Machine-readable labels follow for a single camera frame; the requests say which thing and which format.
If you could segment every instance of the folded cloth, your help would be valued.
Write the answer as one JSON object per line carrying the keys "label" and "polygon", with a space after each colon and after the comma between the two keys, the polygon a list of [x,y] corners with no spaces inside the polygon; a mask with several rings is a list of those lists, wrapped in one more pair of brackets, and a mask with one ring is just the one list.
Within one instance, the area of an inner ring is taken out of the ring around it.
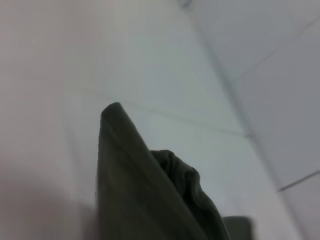
{"label": "folded cloth", "polygon": [[168,150],[149,151],[120,103],[101,114],[98,149],[101,240],[229,240],[199,173]]}

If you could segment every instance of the white tile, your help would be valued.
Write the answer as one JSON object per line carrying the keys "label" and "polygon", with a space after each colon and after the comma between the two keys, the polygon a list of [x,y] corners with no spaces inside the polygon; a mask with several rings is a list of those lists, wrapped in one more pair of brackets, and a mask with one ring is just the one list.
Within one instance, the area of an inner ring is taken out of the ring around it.
{"label": "white tile", "polygon": [[62,92],[20,77],[0,73],[0,238],[79,239]]}
{"label": "white tile", "polygon": [[230,81],[296,33],[286,0],[197,0],[190,14]]}
{"label": "white tile", "polygon": [[301,30],[320,17],[318,0],[286,0],[295,28]]}
{"label": "white tile", "polygon": [[[99,120],[113,101],[85,92],[65,96],[67,134],[76,157],[82,195],[95,193]],[[260,240],[299,240],[262,163],[245,138],[179,122],[139,107],[123,105],[146,145],[168,149],[197,169],[201,186],[223,216],[255,220]]]}
{"label": "white tile", "polygon": [[233,86],[280,186],[319,169],[320,23]]}
{"label": "white tile", "polygon": [[1,6],[2,71],[244,132],[176,2],[13,0]]}
{"label": "white tile", "polygon": [[320,174],[283,193],[294,209],[308,240],[320,239]]}
{"label": "white tile", "polygon": [[86,87],[191,122],[243,133],[176,2],[119,0],[112,7],[114,16],[104,33],[102,77]]}

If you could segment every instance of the fabric fold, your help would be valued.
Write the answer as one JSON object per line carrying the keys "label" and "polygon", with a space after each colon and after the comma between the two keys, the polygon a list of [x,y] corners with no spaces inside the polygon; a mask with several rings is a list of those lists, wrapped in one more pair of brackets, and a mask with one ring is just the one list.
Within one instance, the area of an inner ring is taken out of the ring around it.
{"label": "fabric fold", "polygon": [[168,150],[149,151],[120,103],[101,113],[98,150],[101,240],[229,239],[199,173]]}

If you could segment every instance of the olive green garment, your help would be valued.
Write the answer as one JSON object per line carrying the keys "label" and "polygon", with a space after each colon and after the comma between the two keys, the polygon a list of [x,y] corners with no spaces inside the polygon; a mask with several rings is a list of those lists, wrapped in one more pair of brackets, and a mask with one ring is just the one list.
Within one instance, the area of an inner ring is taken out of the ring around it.
{"label": "olive green garment", "polygon": [[148,150],[120,103],[101,114],[98,148],[101,240],[229,240],[199,173],[168,150]]}

